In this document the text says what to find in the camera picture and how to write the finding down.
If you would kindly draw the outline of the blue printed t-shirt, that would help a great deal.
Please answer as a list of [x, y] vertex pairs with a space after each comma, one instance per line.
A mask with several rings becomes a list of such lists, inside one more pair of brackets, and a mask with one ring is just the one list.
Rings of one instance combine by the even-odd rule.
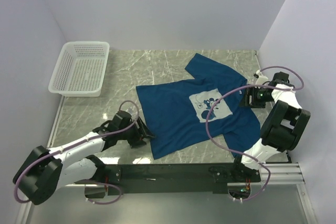
[[136, 92], [149, 130], [154, 159], [223, 135], [228, 148], [244, 152], [260, 138], [260, 123], [249, 107], [240, 107], [242, 91], [225, 93], [247, 84], [229, 66], [200, 54], [185, 70], [192, 79], [137, 86]]

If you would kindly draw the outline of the white perforated plastic basket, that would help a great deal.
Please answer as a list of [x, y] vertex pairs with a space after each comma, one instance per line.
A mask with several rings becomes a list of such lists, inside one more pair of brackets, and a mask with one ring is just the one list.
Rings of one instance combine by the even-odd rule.
[[65, 97], [98, 97], [110, 45], [104, 41], [71, 41], [63, 45], [48, 90]]

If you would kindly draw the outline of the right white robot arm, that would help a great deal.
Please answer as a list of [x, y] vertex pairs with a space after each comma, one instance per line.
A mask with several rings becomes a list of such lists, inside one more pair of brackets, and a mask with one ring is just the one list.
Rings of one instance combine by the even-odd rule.
[[311, 113], [299, 105], [294, 88], [287, 73], [277, 72], [268, 88], [250, 87], [244, 92], [240, 106], [264, 108], [267, 102], [274, 106], [261, 127], [260, 139], [244, 155], [235, 158], [230, 169], [235, 181], [241, 182], [255, 173], [260, 162], [298, 145]]

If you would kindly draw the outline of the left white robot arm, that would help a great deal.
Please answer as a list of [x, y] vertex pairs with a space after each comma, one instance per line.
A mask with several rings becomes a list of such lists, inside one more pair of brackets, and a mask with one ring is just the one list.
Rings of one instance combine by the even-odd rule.
[[105, 190], [120, 180], [120, 171], [110, 169], [96, 154], [114, 147], [119, 140], [131, 148], [146, 145], [155, 135], [140, 117], [118, 111], [84, 137], [59, 147], [34, 148], [13, 178], [14, 197], [19, 203], [40, 205], [66, 185], [86, 180]]

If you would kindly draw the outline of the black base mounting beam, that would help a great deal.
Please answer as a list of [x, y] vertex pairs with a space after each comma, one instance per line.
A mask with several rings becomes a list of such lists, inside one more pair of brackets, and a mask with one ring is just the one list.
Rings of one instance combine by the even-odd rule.
[[116, 185], [125, 194], [212, 192], [227, 194], [229, 183], [258, 183], [260, 173], [245, 172], [233, 163], [107, 164], [104, 174], [81, 179], [76, 184], [108, 183], [108, 195], [117, 195]]

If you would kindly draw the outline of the aluminium frame rails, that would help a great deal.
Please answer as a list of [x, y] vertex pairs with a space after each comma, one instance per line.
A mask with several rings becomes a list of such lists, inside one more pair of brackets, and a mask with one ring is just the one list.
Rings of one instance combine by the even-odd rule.
[[[287, 67], [280, 67], [279, 72], [284, 72], [287, 74], [291, 73], [291, 69]], [[256, 85], [256, 84], [249, 84], [244, 86], [244, 90], [248, 87], [261, 87], [261, 88], [268, 88], [269, 82], [265, 85]], [[237, 156], [244, 155], [244, 152], [237, 152]], [[290, 163], [275, 163], [269, 164], [267, 161], [259, 163], [259, 169], [257, 170], [260, 173], [261, 183], [263, 187], [266, 187], [270, 184], [302, 184], [304, 182], [303, 175], [301, 173], [300, 167], [297, 164], [290, 164]], [[251, 200], [253, 198], [252, 194], [250, 193], [250, 187], [253, 184], [252, 182], [242, 183], [229, 183], [228, 184], [228, 195], [234, 201], [238, 202], [245, 202]], [[108, 190], [102, 185], [98, 184], [76, 184], [72, 183], [66, 186], [79, 186], [83, 187], [85, 190], [85, 198], [86, 201], [91, 202], [95, 205], [103, 205], [103, 198], [108, 196]], [[116, 200], [121, 199], [123, 196], [123, 192], [120, 187], [114, 185], [112, 187], [118, 191], [117, 195], [114, 195]], [[16, 222], [17, 223], [25, 223], [28, 219], [29, 211], [32, 206], [34, 205], [32, 202], [25, 202], [22, 204], [20, 212], [17, 216]]]

